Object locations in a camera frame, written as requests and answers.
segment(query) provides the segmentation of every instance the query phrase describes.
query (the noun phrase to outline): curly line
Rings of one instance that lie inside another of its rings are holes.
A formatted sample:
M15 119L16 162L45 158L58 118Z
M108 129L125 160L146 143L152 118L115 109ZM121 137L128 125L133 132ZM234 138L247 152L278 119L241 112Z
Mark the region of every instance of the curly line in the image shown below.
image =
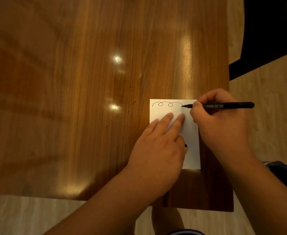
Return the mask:
M155 103L158 103L158 106L163 106L163 102L154 102L154 103L152 104L152 107L153 107L153 105L154 105ZM169 107L172 107L172 106L173 106L173 103L179 103L179 104L183 105L183 104L180 103L180 102L166 102L166 103L168 103L167 106L169 106Z

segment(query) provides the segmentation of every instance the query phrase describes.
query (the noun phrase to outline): table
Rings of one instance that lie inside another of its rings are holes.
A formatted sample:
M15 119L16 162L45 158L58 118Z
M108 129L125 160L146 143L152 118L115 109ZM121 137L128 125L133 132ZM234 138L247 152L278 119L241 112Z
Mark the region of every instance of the table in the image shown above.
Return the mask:
M226 0L0 0L0 194L87 200L127 164L150 98L218 87ZM155 205L233 211L201 139L200 154Z

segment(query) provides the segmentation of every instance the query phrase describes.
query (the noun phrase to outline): hand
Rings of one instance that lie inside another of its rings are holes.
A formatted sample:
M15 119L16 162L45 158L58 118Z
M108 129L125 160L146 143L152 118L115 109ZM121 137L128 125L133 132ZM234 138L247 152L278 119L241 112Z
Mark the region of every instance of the hand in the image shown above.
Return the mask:
M243 150L250 150L246 110L219 110L210 115L202 105L207 102L237 102L237 100L224 89L216 89L201 96L194 102L190 111L194 122L198 124L204 143L217 159L220 162L229 160L232 155L237 156Z
M160 121L150 123L137 140L125 170L139 177L147 193L155 199L164 195L177 181L187 148L182 136L178 135L185 115L180 114L168 131L173 113Z

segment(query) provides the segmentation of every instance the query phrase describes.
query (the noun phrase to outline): left hand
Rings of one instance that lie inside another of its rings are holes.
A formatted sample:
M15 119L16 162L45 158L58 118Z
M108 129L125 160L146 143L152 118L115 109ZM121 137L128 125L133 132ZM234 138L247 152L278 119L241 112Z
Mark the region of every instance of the left hand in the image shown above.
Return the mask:
M172 118L173 113L168 113L160 121L150 123L137 140L125 168L155 198L164 195L177 181L187 152L183 137L178 135L185 115L180 114L166 131Z

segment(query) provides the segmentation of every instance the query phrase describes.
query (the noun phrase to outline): paper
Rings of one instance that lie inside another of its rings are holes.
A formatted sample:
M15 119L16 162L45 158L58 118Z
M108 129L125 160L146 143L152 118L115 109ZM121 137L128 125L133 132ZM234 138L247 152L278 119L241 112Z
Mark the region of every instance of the paper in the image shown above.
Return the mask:
M174 118L169 124L170 127L179 114L184 113L186 116L183 127L179 133L184 138L188 147L183 169L200 169L198 125L193 122L189 113L190 109L181 107L183 105L192 104L195 101L196 100L150 99L150 122L155 119L160 120L167 113L172 112Z

